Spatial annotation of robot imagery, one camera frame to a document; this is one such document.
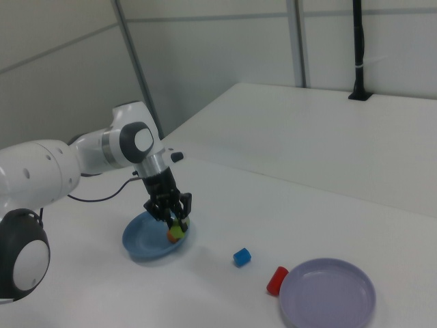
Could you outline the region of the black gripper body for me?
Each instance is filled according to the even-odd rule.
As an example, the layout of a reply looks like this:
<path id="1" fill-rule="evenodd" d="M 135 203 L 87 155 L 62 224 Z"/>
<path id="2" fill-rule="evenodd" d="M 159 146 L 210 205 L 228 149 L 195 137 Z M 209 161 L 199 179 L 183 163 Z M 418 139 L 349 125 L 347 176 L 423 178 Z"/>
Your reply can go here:
<path id="1" fill-rule="evenodd" d="M 171 195 L 176 195 L 180 192 L 169 167 L 154 176 L 143 178 L 142 181 L 150 196 L 150 200 L 153 202 L 170 198 Z"/>

